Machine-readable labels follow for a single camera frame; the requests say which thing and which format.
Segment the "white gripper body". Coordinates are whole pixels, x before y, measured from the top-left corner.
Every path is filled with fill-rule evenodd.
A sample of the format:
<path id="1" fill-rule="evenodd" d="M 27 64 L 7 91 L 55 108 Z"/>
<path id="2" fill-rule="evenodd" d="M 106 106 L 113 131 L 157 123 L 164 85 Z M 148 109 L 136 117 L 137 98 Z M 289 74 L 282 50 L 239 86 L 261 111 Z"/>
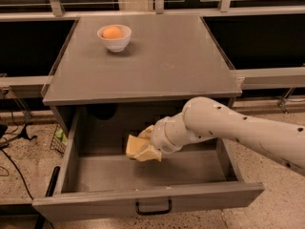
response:
<path id="1" fill-rule="evenodd" d="M 152 127 L 151 144 L 162 154 L 171 154 L 181 150 L 181 146 L 173 143 L 169 134 L 171 131 L 178 131 L 182 126 L 181 116 L 164 117 L 158 120 Z"/>

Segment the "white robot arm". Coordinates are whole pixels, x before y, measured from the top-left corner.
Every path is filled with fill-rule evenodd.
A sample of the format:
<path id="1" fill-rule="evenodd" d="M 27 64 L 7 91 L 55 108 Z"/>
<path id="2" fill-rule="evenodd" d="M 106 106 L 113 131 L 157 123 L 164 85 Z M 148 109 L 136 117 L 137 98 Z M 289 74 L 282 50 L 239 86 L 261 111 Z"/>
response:
<path id="1" fill-rule="evenodd" d="M 126 155 L 160 160 L 184 146 L 224 138 L 305 175 L 305 127 L 239 114 L 207 97 L 189 100 L 182 112 L 129 136 Z"/>

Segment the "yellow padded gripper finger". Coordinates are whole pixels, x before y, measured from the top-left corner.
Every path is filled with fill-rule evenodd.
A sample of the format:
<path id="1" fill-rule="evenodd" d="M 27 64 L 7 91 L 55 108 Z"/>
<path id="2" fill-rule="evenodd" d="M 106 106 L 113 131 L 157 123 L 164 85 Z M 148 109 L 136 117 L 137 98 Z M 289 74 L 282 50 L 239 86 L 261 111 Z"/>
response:
<path id="1" fill-rule="evenodd" d="M 144 144 L 137 148 L 132 154 L 132 158 L 138 161 L 157 160 L 161 161 L 162 153 L 151 144 Z"/>
<path id="2" fill-rule="evenodd" d="M 150 139 L 151 138 L 151 134 L 153 132 L 153 125 L 147 127 L 145 130 L 143 130 L 138 136 L 140 138 L 147 138 Z"/>

